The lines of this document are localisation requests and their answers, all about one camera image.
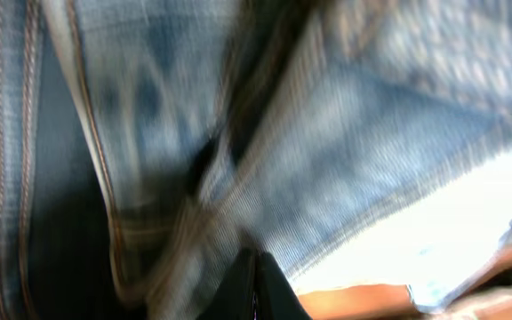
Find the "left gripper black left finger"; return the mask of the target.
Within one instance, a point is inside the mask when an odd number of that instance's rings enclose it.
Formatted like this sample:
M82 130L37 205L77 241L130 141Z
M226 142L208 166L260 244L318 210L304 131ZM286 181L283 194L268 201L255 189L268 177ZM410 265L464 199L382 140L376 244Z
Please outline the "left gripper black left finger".
M208 307L197 320L250 320L254 318L256 252L242 249L227 269Z

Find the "light blue denim jeans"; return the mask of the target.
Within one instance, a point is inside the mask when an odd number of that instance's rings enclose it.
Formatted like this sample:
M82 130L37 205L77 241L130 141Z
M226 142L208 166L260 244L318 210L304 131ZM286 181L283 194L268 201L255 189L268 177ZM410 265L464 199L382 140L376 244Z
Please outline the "light blue denim jeans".
M511 217L512 1L0 1L0 319L194 319L245 247L408 292Z

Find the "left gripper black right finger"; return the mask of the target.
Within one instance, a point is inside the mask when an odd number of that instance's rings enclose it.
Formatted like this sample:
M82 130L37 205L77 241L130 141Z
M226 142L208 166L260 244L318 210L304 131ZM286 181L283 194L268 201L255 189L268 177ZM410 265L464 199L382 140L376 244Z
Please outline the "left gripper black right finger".
M269 252L261 252L255 271L255 318L310 320L283 271Z

